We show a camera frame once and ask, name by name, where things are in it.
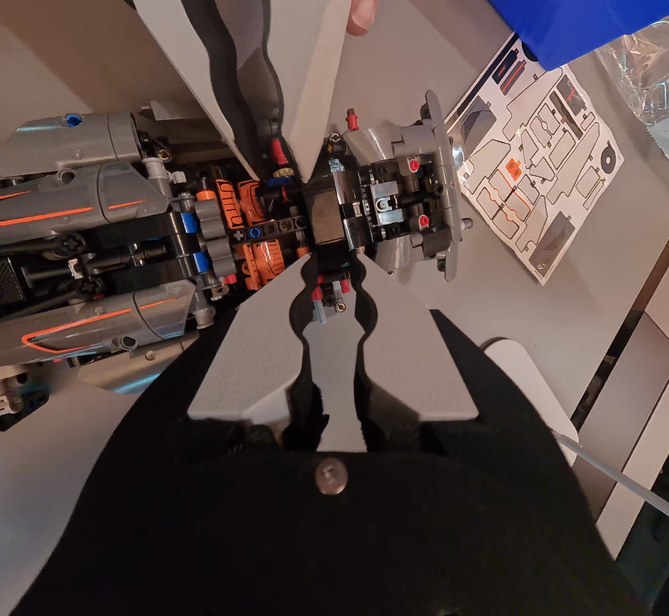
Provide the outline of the grey black lego car model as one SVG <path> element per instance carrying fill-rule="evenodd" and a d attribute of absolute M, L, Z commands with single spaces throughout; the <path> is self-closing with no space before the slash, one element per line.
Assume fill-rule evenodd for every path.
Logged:
<path fill-rule="evenodd" d="M 123 370 L 150 347 L 172 343 L 186 334 L 187 322 L 199 329 L 213 325 L 214 281 L 228 277 L 249 282 L 251 296 L 284 272 L 281 237 L 296 242 L 304 235 L 304 216 L 253 222 L 259 215 L 257 186 L 238 184 L 234 212 L 247 228 L 232 227 L 224 198 L 193 198 L 189 209 L 166 193 L 157 158 L 144 159 L 147 177 L 127 163 L 63 171 L 8 187 L 1 192 L 1 299 L 11 284 L 28 291 L 53 281 L 37 302 L 1 305 L 1 379 L 32 364 L 112 354 Z M 296 248 L 297 262 L 314 253 L 322 286 L 353 287 L 357 240 L 348 256 L 328 249 Z"/>

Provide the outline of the lego sticker sheet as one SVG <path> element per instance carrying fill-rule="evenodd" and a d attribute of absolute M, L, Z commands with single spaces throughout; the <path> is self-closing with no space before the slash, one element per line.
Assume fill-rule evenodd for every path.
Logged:
<path fill-rule="evenodd" d="M 624 162 L 589 94 L 512 35 L 446 127 L 462 195 L 546 285 Z"/>

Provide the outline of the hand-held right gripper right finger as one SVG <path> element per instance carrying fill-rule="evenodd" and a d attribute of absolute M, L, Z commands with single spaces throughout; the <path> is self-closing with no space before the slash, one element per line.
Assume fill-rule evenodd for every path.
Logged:
<path fill-rule="evenodd" d="M 365 254 L 353 261 L 355 410 L 367 451 L 419 449 L 428 423 L 478 408 L 430 310 Z"/>

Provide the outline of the clear bag of lego parts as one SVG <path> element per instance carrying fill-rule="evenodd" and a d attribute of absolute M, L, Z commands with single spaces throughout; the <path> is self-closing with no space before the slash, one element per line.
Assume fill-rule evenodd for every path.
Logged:
<path fill-rule="evenodd" d="M 598 48 L 595 55 L 648 134 L 668 156 L 668 18 Z"/>

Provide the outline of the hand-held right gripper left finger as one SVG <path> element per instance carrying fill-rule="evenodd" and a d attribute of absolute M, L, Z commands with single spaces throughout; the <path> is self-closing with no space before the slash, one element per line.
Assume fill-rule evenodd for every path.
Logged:
<path fill-rule="evenodd" d="M 315 451 L 329 417 L 304 336 L 318 261 L 307 254 L 243 302 L 188 409 L 194 420 L 266 426 L 284 448 Z"/>

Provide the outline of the white stand with metal arms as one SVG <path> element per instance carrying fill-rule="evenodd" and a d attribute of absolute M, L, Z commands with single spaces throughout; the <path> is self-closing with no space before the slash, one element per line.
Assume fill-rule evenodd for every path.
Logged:
<path fill-rule="evenodd" d="M 550 428 L 555 439 L 562 445 L 563 453 L 571 467 L 574 465 L 576 457 L 581 457 L 599 472 L 627 488 L 657 511 L 668 515 L 668 502 L 665 499 L 599 460 L 580 444 L 576 428 L 532 361 L 529 353 L 521 344 L 506 338 L 498 338 L 484 348 L 484 353 L 530 401 L 543 422 Z"/>

